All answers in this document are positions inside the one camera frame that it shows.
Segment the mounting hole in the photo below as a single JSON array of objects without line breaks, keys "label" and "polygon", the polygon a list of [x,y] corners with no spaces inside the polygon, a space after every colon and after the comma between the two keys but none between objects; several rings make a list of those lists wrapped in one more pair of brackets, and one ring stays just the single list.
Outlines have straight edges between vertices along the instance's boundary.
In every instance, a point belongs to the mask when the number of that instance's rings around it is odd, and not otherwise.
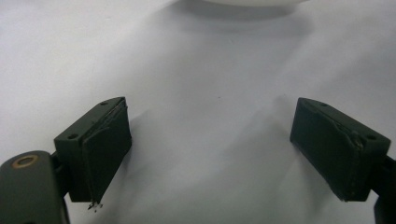
[{"label": "mounting hole", "polygon": [[70,135],[67,137],[67,139],[75,139],[75,138],[77,138],[77,137],[78,137],[78,134],[72,133],[72,134],[70,134]]},{"label": "mounting hole", "polygon": [[17,158],[14,162],[12,162],[12,167],[15,169],[21,169],[32,165],[37,160],[38,160],[37,155],[28,155],[28,156],[20,157]]},{"label": "mounting hole", "polygon": [[369,134],[366,137],[367,137],[367,139],[370,139],[370,140],[376,140],[376,137],[374,135]]}]

